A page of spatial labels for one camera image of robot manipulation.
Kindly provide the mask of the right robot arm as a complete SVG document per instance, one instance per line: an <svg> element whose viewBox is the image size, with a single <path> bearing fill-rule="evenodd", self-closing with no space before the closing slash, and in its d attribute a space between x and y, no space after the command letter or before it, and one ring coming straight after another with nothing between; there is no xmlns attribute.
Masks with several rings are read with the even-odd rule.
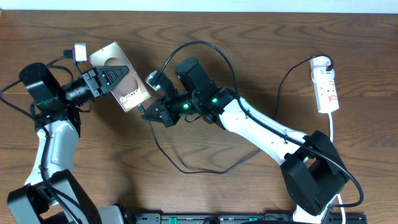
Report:
<svg viewBox="0 0 398 224"><path fill-rule="evenodd" d="M285 186L296 210L292 220L323 223L335 207L334 199L353 176L348 173L331 139L320 131L311 135L287 128L254 109L236 91L218 87L195 57L175 69L185 88L178 92L163 72L154 71L146 82L164 95L142 118L166 127L183 115L199 114L209 124L236 133L268 154L280 166Z"/></svg>

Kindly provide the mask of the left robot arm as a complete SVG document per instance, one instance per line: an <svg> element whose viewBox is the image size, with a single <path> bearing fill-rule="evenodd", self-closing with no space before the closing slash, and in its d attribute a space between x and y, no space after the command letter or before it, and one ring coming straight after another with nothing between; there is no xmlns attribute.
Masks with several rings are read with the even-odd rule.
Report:
<svg viewBox="0 0 398 224"><path fill-rule="evenodd" d="M80 107L110 93L128 73L125 65L95 67L61 86L43 63L20 72L19 82L34 99L27 116L35 123L39 147L24 186L7 198L17 223L133 222L118 204L98 209L73 176Z"/></svg>

